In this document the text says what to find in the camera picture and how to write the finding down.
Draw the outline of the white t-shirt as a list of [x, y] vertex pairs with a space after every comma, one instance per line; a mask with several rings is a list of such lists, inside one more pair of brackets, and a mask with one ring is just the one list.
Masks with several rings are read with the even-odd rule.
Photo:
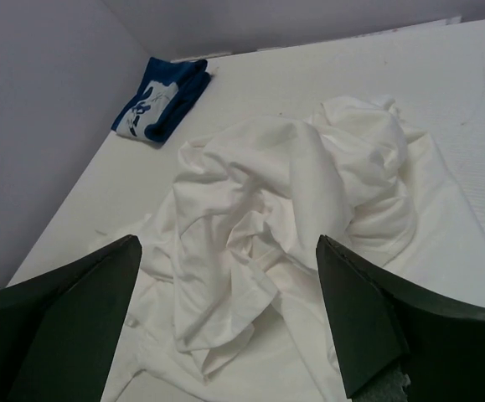
[[327, 235], [485, 307], [485, 233], [432, 136], [391, 99], [251, 119], [185, 143], [102, 398], [140, 373], [210, 401], [345, 398], [317, 277]]

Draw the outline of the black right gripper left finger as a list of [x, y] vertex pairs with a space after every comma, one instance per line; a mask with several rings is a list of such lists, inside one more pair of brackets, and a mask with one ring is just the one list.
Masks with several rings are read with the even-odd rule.
[[137, 280], [135, 235], [0, 290], [0, 401], [98, 401]]

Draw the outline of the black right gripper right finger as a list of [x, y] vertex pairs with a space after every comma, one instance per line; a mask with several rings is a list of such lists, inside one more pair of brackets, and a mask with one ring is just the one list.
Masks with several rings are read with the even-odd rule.
[[485, 401], [485, 308], [430, 291], [323, 235], [322, 296], [351, 401]]

